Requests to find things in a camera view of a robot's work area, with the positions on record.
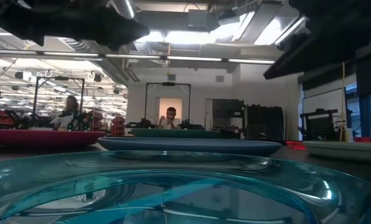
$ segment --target ceiling light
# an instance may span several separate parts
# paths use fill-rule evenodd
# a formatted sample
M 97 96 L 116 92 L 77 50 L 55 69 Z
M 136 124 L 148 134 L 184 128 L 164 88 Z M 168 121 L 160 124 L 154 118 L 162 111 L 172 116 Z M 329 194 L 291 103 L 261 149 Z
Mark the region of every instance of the ceiling light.
M 256 59 L 229 59 L 228 62 L 272 65 L 272 64 L 274 64 L 275 61 L 273 61 L 273 60 L 256 60 Z
M 67 90 L 65 88 L 62 88 L 62 87 L 53 87 L 53 90 L 57 90 L 57 91 L 60 91 L 62 93 L 67 92 Z
M 255 41 L 256 45 L 270 45 L 281 35 L 281 23 L 274 18 Z
M 96 62 L 101 62 L 103 59 L 102 58 L 81 58 L 81 57 L 75 57 L 73 58 L 74 60 L 79 60 L 79 61 L 96 61 Z
M 98 54 L 71 53 L 71 52 L 44 52 L 44 55 L 52 55 L 52 56 L 74 56 L 74 57 L 98 57 Z
M 136 42 L 162 42 L 162 41 L 164 41 L 164 38 L 161 31 L 151 31 L 149 35 L 136 40 Z
M 172 44 L 208 44 L 214 43 L 214 37 L 207 32 L 170 31 L 166 41 Z
M 128 59 L 160 59 L 158 55 L 114 55 L 107 54 L 107 58 L 128 58 Z
M 221 58 L 205 58 L 205 57 L 183 57 L 183 56 L 167 56 L 169 60 L 194 60 L 200 62 L 221 62 Z
M 224 39 L 235 34 L 239 28 L 240 28 L 239 22 L 225 24 L 210 32 L 210 36 L 212 36 L 215 40 Z
M 283 41 L 285 38 L 287 38 L 302 22 L 306 20 L 305 17 L 299 18 L 288 30 L 285 31 L 281 37 L 279 37 L 274 44 L 279 44 L 281 41 Z
M 75 92 L 75 91 L 72 91 L 72 90 L 67 90 L 67 91 L 69 91 L 69 92 L 71 92 L 71 93 L 73 93 L 73 94 L 76 94 L 76 95 L 78 95 L 78 96 L 80 96 L 80 95 L 81 95 L 80 93 L 78 93 L 78 92 Z
M 240 16 L 240 19 L 241 19 L 242 22 L 241 22 L 241 25 L 240 25 L 239 29 L 234 34 L 232 41 L 239 40 L 241 38 L 242 34 L 247 29 L 247 27 L 248 27 L 248 25 L 249 25 L 249 23 L 252 20 L 254 15 L 255 15 L 255 12 L 252 11 L 252 12 L 249 12 L 248 14 L 244 14 L 244 15 Z
M 227 9 L 223 14 L 218 18 L 218 23 L 223 26 L 227 24 L 233 24 L 240 22 L 240 18 L 237 16 L 234 10 Z
M 52 83 L 50 81 L 46 81 L 46 83 L 49 84 L 49 85 L 52 85 L 52 86 L 55 86 L 56 85 L 56 84 L 54 84 L 54 83 Z

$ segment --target black machinery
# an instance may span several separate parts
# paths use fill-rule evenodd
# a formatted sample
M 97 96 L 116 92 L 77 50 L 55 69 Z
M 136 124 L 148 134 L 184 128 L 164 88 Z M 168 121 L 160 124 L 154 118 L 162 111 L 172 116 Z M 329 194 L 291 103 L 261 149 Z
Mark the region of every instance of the black machinery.
M 266 79 L 371 54 L 371 0 L 289 0 L 289 5 L 306 18 L 307 31 L 278 46 L 285 53 L 265 72 Z
M 0 0 L 0 27 L 23 40 L 44 45 L 45 36 L 95 40 L 118 50 L 149 34 L 106 0 Z

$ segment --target yellow cable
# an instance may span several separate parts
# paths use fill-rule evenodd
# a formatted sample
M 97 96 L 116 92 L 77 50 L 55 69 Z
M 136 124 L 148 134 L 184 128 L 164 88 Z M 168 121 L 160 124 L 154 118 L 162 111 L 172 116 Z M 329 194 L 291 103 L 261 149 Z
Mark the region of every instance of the yellow cable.
M 289 140 L 289 76 L 286 80 L 286 92 L 287 92 L 287 98 L 288 98 L 288 105 L 286 110 L 286 140 Z
M 345 63 L 343 62 L 342 64 L 342 108 L 340 109 L 340 138 L 339 141 L 342 141 L 342 136 L 343 136 L 343 107 L 344 107 L 344 100 L 345 100 Z

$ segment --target metal frame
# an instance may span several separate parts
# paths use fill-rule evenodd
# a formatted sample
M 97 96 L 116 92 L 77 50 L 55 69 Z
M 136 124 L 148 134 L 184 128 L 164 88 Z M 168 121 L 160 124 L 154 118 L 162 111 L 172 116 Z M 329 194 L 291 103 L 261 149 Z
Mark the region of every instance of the metal frame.
M 145 103 L 144 103 L 144 119 L 147 119 L 147 99 L 148 99 L 148 86 L 149 85 L 162 85 L 162 86 L 176 86 L 176 85 L 185 85 L 189 87 L 188 92 L 188 119 L 190 119 L 190 109 L 191 109 L 191 84 L 187 83 L 168 83 L 168 82 L 162 82 L 162 83 L 154 83 L 154 82 L 147 82 L 146 83 L 146 97 L 145 97 Z
M 39 80 L 44 79 L 45 81 L 39 86 Z M 35 98 L 34 98 L 34 109 L 33 114 L 36 114 L 36 102 L 37 102 L 37 92 L 40 87 L 43 86 L 44 83 L 46 83 L 47 80 L 59 80 L 59 81 L 68 81 L 68 80 L 80 80 L 82 81 L 82 94 L 80 95 L 80 107 L 79 111 L 82 111 L 83 107 L 83 92 L 85 91 L 85 79 L 84 78 L 68 78 L 68 77 L 36 77 L 36 86 L 35 86 Z

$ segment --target woman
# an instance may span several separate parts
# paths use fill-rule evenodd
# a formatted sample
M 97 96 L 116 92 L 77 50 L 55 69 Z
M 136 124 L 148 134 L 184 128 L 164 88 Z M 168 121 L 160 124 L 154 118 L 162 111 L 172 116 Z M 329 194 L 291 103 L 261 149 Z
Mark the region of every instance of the woman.
M 54 129 L 68 129 L 68 124 L 76 118 L 78 115 L 78 101 L 72 95 L 67 98 L 67 105 L 62 114 L 54 118 L 50 124 L 54 125 Z M 78 123 L 77 120 L 73 122 L 73 125 L 76 126 Z

